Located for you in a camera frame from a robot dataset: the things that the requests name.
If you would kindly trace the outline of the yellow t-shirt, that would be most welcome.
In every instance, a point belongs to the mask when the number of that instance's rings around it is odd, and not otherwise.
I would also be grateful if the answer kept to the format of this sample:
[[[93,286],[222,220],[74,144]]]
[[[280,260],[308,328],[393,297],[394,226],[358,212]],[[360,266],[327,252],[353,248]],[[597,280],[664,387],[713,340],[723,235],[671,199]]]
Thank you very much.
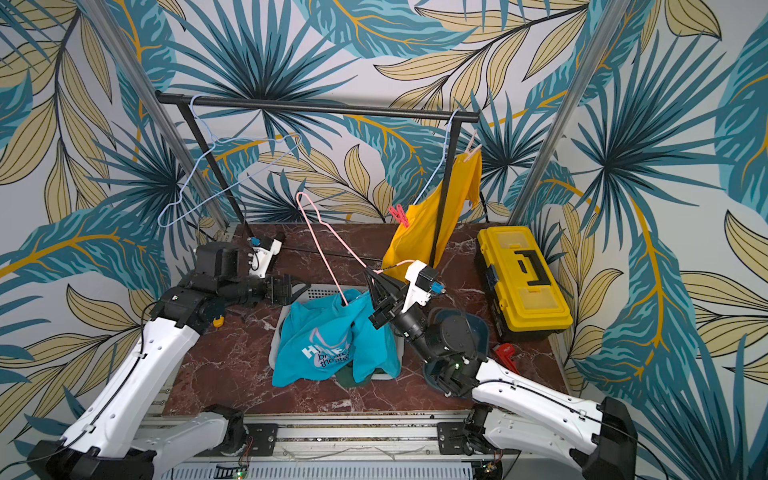
[[[482,149],[480,147],[455,158],[434,258],[436,263],[441,261],[448,240],[465,209],[465,203],[470,202],[472,209],[480,204],[481,175]],[[409,226],[407,228],[399,226],[396,230],[383,257],[384,274],[404,281],[410,264],[400,265],[400,262],[418,260],[432,265],[430,258],[442,185],[443,182],[440,182],[437,189],[425,200],[408,207],[406,215]]]

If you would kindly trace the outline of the dark green t-shirt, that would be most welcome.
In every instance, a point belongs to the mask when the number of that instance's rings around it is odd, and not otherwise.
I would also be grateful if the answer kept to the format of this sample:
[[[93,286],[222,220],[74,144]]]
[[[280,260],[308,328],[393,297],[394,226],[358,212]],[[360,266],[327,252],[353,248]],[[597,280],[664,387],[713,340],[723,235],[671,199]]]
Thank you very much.
[[[370,375],[364,377],[362,380],[358,381],[354,377],[354,369],[352,364],[347,364],[341,369],[339,369],[334,377],[333,380],[343,389],[350,390],[355,388],[363,388],[368,386],[375,373],[377,373],[378,370],[375,370]]]

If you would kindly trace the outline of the light blue wire hanger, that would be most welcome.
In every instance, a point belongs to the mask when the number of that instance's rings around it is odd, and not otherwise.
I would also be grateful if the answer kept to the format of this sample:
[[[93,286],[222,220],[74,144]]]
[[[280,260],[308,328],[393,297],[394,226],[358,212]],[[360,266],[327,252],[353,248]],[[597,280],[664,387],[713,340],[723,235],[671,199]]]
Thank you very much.
[[[208,126],[206,121],[203,120],[196,113],[194,108],[195,101],[197,99],[202,99],[203,98],[202,95],[188,96],[188,95],[182,95],[182,94],[161,93],[160,91],[156,91],[155,97],[163,105],[176,105],[178,107],[180,113],[182,114],[183,119],[185,120],[187,125],[190,127],[193,133],[193,136],[196,139],[198,146],[200,147],[200,155],[198,156],[198,158],[195,160],[195,163],[193,164],[192,173],[187,176],[187,179],[183,182],[182,186],[180,187],[180,190],[178,193],[178,199],[168,203],[161,210],[161,212],[159,213],[156,219],[157,225],[161,228],[169,229],[170,227],[175,226],[181,220],[185,220],[192,213],[200,210],[207,203],[213,201],[214,199],[218,199],[221,196],[225,196],[229,201],[229,203],[231,204],[231,207],[235,212],[237,219],[240,221],[240,223],[244,226],[248,226],[247,219],[244,213],[242,212],[242,210],[240,209],[237,203],[237,200],[234,197],[234,194],[231,192],[231,190],[235,186],[238,186],[240,184],[240,181],[237,181],[234,185],[230,185],[224,178],[223,173],[219,168],[217,161],[215,160],[215,157],[213,156],[213,152],[216,146],[232,143],[235,140],[238,140],[239,137],[235,136],[228,139],[222,139],[213,133],[213,131]],[[246,110],[273,109],[276,111],[283,111],[283,110],[291,111],[294,109],[294,105],[292,105],[288,101],[255,100],[255,99],[226,100],[223,98],[214,98],[214,97],[208,97],[207,100],[205,101],[205,105],[240,108],[240,109],[246,109]],[[193,176],[198,174],[198,166],[203,159],[206,160],[206,163],[208,164],[209,169],[214,174],[214,177],[216,178],[216,180],[219,182],[220,190],[216,193],[213,193],[212,195],[207,197],[205,200],[202,200],[191,209],[186,210],[183,214],[177,215],[175,219],[164,222],[163,216],[171,208],[175,208],[177,206],[183,205],[184,192],[187,189]]]

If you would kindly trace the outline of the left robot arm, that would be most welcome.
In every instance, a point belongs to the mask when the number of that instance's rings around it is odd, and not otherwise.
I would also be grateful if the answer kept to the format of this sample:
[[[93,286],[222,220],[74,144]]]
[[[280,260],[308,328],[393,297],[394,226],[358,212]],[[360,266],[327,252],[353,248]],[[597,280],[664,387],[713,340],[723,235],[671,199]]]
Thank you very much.
[[[138,437],[156,395],[187,352],[228,308],[265,302],[288,306],[309,283],[269,273],[269,255],[256,253],[244,274],[237,244],[199,247],[194,268],[152,305],[137,344],[93,403],[56,441],[39,441],[26,460],[40,479],[159,479],[203,452],[237,456],[248,447],[241,411],[221,405],[192,420]]]

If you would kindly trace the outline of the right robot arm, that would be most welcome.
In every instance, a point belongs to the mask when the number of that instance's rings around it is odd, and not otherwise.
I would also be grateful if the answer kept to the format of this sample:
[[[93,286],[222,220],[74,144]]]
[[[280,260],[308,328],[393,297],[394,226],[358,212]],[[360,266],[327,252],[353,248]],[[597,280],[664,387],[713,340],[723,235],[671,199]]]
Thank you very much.
[[[585,479],[633,479],[638,433],[626,405],[568,395],[490,358],[463,315],[430,323],[424,308],[444,289],[437,272],[416,261],[405,280],[366,269],[371,323],[391,328],[419,355],[425,376],[449,397],[470,399],[461,439],[475,450],[517,450],[557,460]]]

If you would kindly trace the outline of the pink red clothespin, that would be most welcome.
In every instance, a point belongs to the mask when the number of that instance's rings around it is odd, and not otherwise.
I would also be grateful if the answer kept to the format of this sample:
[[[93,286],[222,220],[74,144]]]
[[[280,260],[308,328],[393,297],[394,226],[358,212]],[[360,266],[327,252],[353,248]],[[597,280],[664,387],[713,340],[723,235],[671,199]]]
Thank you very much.
[[[407,217],[406,211],[401,204],[390,206],[388,208],[389,214],[394,220],[396,220],[403,228],[410,227],[410,221]]]

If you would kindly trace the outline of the dark teal plastic tray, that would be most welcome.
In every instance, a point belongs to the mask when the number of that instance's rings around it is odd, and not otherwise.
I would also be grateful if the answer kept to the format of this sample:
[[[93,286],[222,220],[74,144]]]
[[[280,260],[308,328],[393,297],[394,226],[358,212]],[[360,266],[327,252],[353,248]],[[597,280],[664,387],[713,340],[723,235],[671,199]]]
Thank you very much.
[[[487,323],[481,317],[457,309],[438,307],[430,312],[428,321],[430,324],[440,324],[453,317],[461,317],[467,321],[479,354],[487,357],[490,333]]]

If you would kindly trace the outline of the red pipe wrench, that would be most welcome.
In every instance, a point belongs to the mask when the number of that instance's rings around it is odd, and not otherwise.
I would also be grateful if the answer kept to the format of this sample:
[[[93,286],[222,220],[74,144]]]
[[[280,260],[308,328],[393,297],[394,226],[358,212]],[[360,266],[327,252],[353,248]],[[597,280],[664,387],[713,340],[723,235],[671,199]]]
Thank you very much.
[[[496,360],[507,370],[518,374],[519,369],[516,362],[517,349],[511,343],[501,343],[493,349]]]

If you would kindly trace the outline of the yellow black toolbox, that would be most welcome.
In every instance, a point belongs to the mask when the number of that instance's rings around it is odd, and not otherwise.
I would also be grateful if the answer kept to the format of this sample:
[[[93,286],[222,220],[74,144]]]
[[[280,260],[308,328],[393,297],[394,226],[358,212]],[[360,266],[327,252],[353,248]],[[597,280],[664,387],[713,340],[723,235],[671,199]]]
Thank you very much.
[[[475,265],[500,342],[539,341],[573,326],[570,307],[529,228],[479,231]]]

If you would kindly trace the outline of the beige pink clothespin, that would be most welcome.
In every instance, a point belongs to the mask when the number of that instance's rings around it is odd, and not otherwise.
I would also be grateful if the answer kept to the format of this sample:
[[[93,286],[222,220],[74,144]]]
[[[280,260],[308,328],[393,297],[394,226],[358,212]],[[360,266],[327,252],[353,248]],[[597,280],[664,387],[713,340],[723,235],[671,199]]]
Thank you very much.
[[[470,140],[467,143],[466,148],[464,149],[464,154],[467,158],[470,158],[474,152],[481,147],[481,145],[477,142],[478,139],[478,133],[474,132],[472,136],[470,137]]]

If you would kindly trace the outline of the black clothes rack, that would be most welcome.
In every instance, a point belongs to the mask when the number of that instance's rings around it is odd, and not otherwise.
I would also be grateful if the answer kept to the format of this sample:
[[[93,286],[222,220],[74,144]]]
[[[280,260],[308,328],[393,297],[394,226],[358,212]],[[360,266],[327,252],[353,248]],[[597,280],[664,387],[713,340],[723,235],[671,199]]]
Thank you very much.
[[[222,106],[206,106],[205,101],[208,97],[223,98],[226,100],[241,100],[234,98],[205,96],[202,99],[197,99],[195,104],[199,104],[204,107],[216,107],[216,108],[231,108]],[[417,110],[417,109],[396,109],[390,107],[370,107],[370,106],[358,106],[358,105],[335,105],[330,103],[307,103],[307,102],[290,102],[294,105],[294,109],[291,111],[276,111],[273,109],[265,109],[261,111],[267,111],[271,113],[311,113],[311,114],[328,114],[352,117],[354,115],[360,116],[375,116],[385,118],[398,118],[398,119],[412,119],[412,120],[445,120],[448,122],[447,134],[448,143],[445,147],[445,153],[443,156],[445,170],[442,178],[443,187],[449,188],[449,182],[452,175],[452,168],[455,161],[455,154],[458,145],[458,139],[461,133],[462,125],[465,123],[474,124],[480,120],[480,113],[478,111],[471,111],[466,109],[458,109],[453,112],[441,111],[441,110]]]

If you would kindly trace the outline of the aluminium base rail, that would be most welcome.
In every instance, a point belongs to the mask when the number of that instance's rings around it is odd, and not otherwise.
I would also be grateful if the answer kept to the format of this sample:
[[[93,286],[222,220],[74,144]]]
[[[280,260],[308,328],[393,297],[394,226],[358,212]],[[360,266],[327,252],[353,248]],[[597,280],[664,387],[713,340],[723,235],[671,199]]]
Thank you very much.
[[[204,412],[185,423],[144,425],[105,414],[68,433],[77,451],[100,459],[122,460],[132,453],[150,455],[154,479],[196,455],[245,452],[266,460],[423,459],[429,454],[461,457],[532,453],[575,467],[580,454],[600,452],[604,427],[586,413],[555,415],[545,425],[497,408],[476,406],[463,418],[442,415],[264,418],[247,424],[239,412]]]

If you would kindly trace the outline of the right aluminium frame post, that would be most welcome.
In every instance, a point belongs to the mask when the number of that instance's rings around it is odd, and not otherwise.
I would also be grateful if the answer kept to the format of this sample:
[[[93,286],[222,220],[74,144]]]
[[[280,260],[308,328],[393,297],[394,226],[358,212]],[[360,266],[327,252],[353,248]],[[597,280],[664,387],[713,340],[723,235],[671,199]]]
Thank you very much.
[[[535,196],[537,187],[546,172],[549,161],[555,152],[557,143],[568,120],[578,107],[592,76],[601,63],[602,55],[609,47],[612,36],[619,27],[628,5],[628,0],[610,1],[606,5],[604,15],[597,25],[596,32],[587,44],[583,62],[574,71],[571,84],[563,96],[549,133],[543,141],[531,169],[528,171],[526,182],[517,197],[514,208],[511,210],[507,225],[522,225],[525,223],[524,217],[528,204]]]

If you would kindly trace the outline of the aluminium frame post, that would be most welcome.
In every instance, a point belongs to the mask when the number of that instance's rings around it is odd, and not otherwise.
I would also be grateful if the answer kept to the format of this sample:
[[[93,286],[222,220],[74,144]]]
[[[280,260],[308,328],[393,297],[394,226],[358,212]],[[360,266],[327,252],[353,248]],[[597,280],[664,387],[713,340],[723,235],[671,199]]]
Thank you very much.
[[[571,84],[563,96],[549,133],[543,141],[531,169],[528,171],[526,182],[517,197],[514,208],[511,210],[507,225],[522,225],[525,223],[524,217],[528,204],[535,196],[537,187],[546,172],[549,161],[555,152],[557,143],[568,120],[578,107],[592,76],[601,63],[602,55],[609,47],[612,36],[619,27],[628,5],[628,0],[610,1],[606,5],[604,15],[597,25],[596,32],[587,44],[583,62],[574,71]]]
[[[209,195],[210,188],[199,175],[195,160],[170,115],[158,100],[155,85],[143,65],[143,61],[151,55],[150,48],[165,49],[162,43],[157,40],[144,41],[141,38],[143,28],[140,26],[139,17],[131,13],[125,1],[86,0],[81,1],[79,5],[112,53],[116,65],[133,87],[143,111],[166,140],[193,189],[199,194]]]

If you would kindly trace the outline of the left aluminium frame post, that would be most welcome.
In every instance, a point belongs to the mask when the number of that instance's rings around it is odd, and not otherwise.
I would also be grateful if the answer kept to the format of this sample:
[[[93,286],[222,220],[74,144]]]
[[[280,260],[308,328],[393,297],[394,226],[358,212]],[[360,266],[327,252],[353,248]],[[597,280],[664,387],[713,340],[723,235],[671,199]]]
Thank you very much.
[[[199,194],[209,195],[210,188],[199,175],[195,160],[170,115],[158,100],[155,85],[143,65],[143,61],[151,55],[150,48],[165,49],[162,43],[157,40],[144,41],[141,38],[143,28],[140,26],[139,17],[131,13],[125,1],[86,0],[81,1],[79,5],[112,53],[116,65],[133,87],[143,111],[166,140],[193,189]]]

